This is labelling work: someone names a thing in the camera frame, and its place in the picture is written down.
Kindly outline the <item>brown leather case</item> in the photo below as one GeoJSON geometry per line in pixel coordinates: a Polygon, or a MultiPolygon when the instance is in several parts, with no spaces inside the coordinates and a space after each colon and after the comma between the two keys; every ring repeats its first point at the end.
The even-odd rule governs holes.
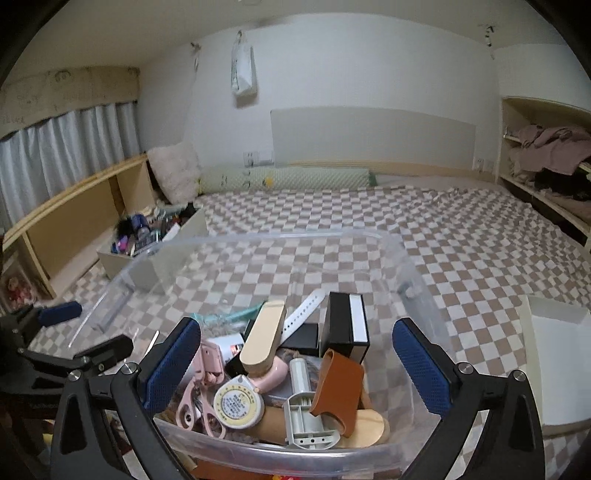
{"type": "Polygon", "coordinates": [[[311,415],[328,415],[338,422],[341,435],[349,437],[355,430],[362,390],[363,367],[329,349],[322,356],[311,415]]]}

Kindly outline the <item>black and white box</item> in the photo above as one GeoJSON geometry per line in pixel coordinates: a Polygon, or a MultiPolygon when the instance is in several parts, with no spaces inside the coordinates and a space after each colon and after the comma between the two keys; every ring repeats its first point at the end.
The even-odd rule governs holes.
{"type": "Polygon", "coordinates": [[[362,364],[370,349],[368,319],[363,296],[331,292],[322,325],[320,356],[329,349],[362,364]]]}

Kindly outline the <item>wardrobe shelf with clothes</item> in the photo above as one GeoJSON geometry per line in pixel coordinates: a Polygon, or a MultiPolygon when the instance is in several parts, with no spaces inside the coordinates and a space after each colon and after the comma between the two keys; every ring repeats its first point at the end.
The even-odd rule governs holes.
{"type": "Polygon", "coordinates": [[[502,99],[497,181],[590,248],[590,110],[552,100],[502,99]]]}

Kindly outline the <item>white cardboard box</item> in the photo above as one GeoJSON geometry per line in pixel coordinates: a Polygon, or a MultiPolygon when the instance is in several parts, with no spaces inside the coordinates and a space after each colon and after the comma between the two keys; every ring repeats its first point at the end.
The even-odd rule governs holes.
{"type": "Polygon", "coordinates": [[[590,311],[525,295],[518,308],[525,371],[543,435],[566,435],[590,426],[590,311]]]}

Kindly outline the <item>grey plastic holder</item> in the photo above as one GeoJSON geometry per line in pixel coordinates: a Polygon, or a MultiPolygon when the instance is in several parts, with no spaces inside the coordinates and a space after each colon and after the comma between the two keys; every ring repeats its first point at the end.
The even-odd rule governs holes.
{"type": "Polygon", "coordinates": [[[304,359],[290,361],[290,383],[293,394],[283,403],[287,446],[301,450],[328,450],[341,440],[338,430],[325,428],[321,416],[311,414],[315,392],[311,390],[308,365],[304,359]]]}

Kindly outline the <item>wooden bedside shelf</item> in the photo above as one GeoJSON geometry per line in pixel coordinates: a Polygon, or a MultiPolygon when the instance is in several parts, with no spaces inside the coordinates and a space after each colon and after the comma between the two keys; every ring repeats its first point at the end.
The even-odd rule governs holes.
{"type": "Polygon", "coordinates": [[[32,277],[56,299],[98,260],[97,250],[125,214],[154,204],[147,156],[124,160],[65,189],[11,227],[6,249],[17,245],[32,277]]]}

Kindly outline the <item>clear plastic storage bin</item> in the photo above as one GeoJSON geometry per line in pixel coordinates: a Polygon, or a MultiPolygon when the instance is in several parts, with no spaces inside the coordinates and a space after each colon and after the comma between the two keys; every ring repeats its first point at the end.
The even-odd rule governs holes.
{"type": "Polygon", "coordinates": [[[308,452],[213,439],[159,421],[174,449],[226,467],[307,478],[397,477],[412,463],[438,419],[394,352],[394,322],[413,319],[443,347],[451,339],[446,315],[397,237],[372,230],[195,237],[164,246],[157,258],[171,261],[171,271],[147,281],[142,276],[147,258],[135,259],[85,308],[65,352],[125,334],[134,341],[132,359],[139,360],[153,336],[167,335],[185,316],[203,316],[202,334],[211,336],[218,319],[266,300],[282,300],[294,311],[318,289],[356,293],[368,319],[367,390],[391,432],[382,445],[308,452]]]}

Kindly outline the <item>grey window curtain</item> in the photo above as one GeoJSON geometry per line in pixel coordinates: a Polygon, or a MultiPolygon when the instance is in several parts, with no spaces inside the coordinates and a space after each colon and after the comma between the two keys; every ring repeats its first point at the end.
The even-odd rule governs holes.
{"type": "Polygon", "coordinates": [[[1,141],[1,227],[141,152],[134,102],[75,110],[1,141]]]}

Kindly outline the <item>round tape measure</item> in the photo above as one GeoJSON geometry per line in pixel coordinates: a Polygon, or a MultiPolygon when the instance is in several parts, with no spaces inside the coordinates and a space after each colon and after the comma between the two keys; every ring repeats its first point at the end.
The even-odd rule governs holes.
{"type": "Polygon", "coordinates": [[[226,429],[246,430],[263,419],[263,396],[249,378],[239,375],[217,389],[213,409],[219,423],[226,429]]]}

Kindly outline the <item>green bolster pillow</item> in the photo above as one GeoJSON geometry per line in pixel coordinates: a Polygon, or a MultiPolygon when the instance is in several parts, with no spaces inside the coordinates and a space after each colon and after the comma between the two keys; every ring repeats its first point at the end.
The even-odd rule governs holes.
{"type": "Polygon", "coordinates": [[[329,167],[218,167],[197,179],[198,194],[273,190],[352,190],[377,186],[367,168],[329,167]]]}

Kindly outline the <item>pink scissors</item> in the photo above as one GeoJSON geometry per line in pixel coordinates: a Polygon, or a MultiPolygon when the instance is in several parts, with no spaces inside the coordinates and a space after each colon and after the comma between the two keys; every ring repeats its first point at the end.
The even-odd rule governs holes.
{"type": "Polygon", "coordinates": [[[188,381],[175,414],[178,427],[192,431],[197,425],[201,432],[216,439],[223,439],[226,428],[218,420],[208,400],[207,384],[201,375],[195,373],[188,381]]]}

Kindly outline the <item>beige oblong wooden board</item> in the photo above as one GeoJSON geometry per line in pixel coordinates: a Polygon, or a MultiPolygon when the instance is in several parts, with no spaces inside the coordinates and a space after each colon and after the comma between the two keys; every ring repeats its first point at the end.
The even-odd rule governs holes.
{"type": "Polygon", "coordinates": [[[276,349],[280,345],[286,304],[282,300],[267,301],[256,316],[245,340],[239,360],[247,374],[259,377],[273,365],[276,349]]]}

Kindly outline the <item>dolls in display box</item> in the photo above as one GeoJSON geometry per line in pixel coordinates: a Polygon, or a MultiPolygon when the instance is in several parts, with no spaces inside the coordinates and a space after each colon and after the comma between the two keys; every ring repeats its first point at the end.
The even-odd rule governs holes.
{"type": "Polygon", "coordinates": [[[20,264],[14,263],[1,275],[1,305],[12,312],[37,302],[37,292],[20,264]]]}

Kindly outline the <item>white headboard panel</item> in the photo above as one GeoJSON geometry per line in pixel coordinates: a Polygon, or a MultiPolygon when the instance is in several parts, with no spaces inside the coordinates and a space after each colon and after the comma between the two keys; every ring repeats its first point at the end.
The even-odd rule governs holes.
{"type": "Polygon", "coordinates": [[[377,161],[469,170],[476,127],[445,117],[370,107],[270,112],[276,161],[377,161]]]}

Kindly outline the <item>white fluffy pillow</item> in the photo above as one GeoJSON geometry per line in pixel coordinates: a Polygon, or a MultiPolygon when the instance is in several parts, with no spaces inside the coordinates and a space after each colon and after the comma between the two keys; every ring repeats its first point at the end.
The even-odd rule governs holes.
{"type": "Polygon", "coordinates": [[[197,198],[200,166],[197,153],[188,142],[154,147],[147,159],[155,179],[171,204],[182,204],[197,198]]]}

